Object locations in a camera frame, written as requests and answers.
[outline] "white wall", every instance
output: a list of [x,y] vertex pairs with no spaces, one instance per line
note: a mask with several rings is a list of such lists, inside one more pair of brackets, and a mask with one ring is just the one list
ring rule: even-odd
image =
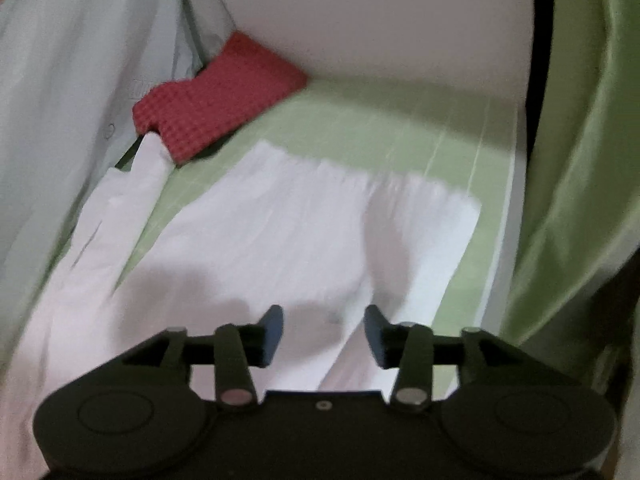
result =
[[224,0],[316,74],[425,78],[524,102],[532,0]]

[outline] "black vertical gap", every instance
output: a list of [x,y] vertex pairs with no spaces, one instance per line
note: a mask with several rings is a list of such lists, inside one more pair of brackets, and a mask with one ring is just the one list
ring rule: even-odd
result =
[[533,45],[527,88],[527,160],[531,157],[545,97],[554,28],[554,0],[533,0]]

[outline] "red textured fabric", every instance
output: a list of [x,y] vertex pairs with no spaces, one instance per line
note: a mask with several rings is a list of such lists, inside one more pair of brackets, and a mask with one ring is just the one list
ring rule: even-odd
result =
[[222,52],[191,80],[153,88],[133,107],[139,134],[160,134],[174,161],[192,156],[304,88],[306,74],[234,32]]

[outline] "folded red towel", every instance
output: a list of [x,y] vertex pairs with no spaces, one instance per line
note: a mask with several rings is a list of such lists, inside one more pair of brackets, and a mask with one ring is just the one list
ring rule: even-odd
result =
[[139,134],[158,132],[181,164],[305,85],[300,69],[234,32],[197,77],[163,83],[137,102],[133,122]]

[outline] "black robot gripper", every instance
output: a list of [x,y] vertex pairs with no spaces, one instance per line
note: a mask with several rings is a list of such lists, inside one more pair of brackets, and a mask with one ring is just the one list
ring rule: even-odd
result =
[[[274,305],[257,324],[210,336],[167,329],[60,388],[33,431],[47,479],[597,479],[616,429],[590,389],[480,329],[459,337],[394,325],[369,306],[364,327],[382,368],[380,392],[267,392],[282,336]],[[213,365],[215,401],[189,388]],[[431,399],[434,365],[458,389]]]

